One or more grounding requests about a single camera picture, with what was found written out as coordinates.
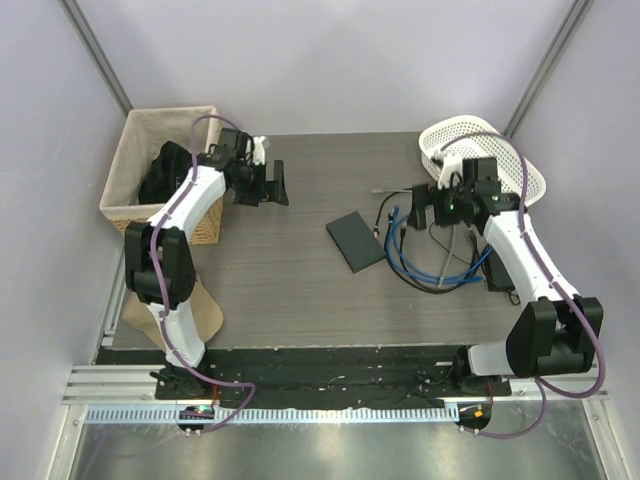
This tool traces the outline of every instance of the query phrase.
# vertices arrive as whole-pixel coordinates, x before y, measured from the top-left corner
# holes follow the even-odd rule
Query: black cloth
[[[140,205],[166,203],[187,178],[191,154],[174,142],[166,142],[138,191]]]

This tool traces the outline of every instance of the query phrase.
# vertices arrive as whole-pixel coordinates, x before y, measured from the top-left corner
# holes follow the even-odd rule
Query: metal pole
[[[91,55],[91,58],[100,71],[102,78],[104,78],[107,87],[109,87],[109,90],[111,90],[114,99],[122,109],[122,112],[125,114],[125,116],[128,115],[129,112],[133,109],[131,101],[129,100],[129,97],[127,97],[122,84],[113,71],[109,60],[107,60],[106,55],[102,51],[102,47],[100,46],[100,43],[98,42],[96,36],[93,34],[93,31],[89,26],[89,22],[87,22],[87,19],[78,6],[78,3],[76,2],[76,0],[58,1],[69,17],[69,21],[80,36],[80,40],[82,40],[82,43],[84,43],[84,46],[89,52],[89,55]]]
[[[593,0],[574,0],[504,131],[507,137],[513,137],[520,128],[592,3]]]

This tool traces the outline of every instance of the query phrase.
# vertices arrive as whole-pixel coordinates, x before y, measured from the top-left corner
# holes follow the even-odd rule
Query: white plastic basket
[[[445,143],[472,132],[498,132],[489,123],[472,115],[460,115],[444,120],[427,128],[420,134],[420,150],[422,150],[422,165],[437,181],[440,177],[440,167],[430,159]],[[465,158],[496,157],[498,160],[498,176],[502,181],[503,192],[522,193],[522,166],[513,148],[496,137],[478,136],[465,138],[447,148]],[[540,200],[547,189],[542,174],[527,160],[529,183],[527,186],[527,206]]]

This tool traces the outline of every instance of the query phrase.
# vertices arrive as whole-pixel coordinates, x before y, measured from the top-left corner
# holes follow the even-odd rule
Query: table surface
[[[210,346],[468,344],[506,337],[519,309],[504,294],[487,291],[484,283],[446,295],[422,293],[396,278],[384,261],[353,274],[325,229],[354,210],[373,226],[383,196],[372,189],[430,179],[420,163],[418,133],[270,140],[268,158],[285,162],[290,206],[253,208],[226,198],[220,242],[192,247],[196,270],[225,315]],[[386,213],[396,203],[408,213],[410,195],[388,203],[383,235]],[[448,230],[433,232],[448,244]],[[465,227],[458,227],[456,237],[455,253],[470,258]],[[446,252],[427,232],[410,230],[406,239],[406,255],[439,274]],[[448,273],[466,268],[454,258]],[[113,348],[155,347],[119,322]]]

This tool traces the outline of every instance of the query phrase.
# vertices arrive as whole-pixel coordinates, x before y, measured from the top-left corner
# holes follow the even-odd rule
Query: gray wall
[[[79,0],[134,106],[265,134],[504,128],[570,0]]]
[[[594,2],[516,136],[544,174],[533,209],[543,243],[605,307],[608,385],[640,449],[640,3]]]
[[[121,238],[98,200],[124,117],[57,2],[0,15],[0,469],[43,478]]]

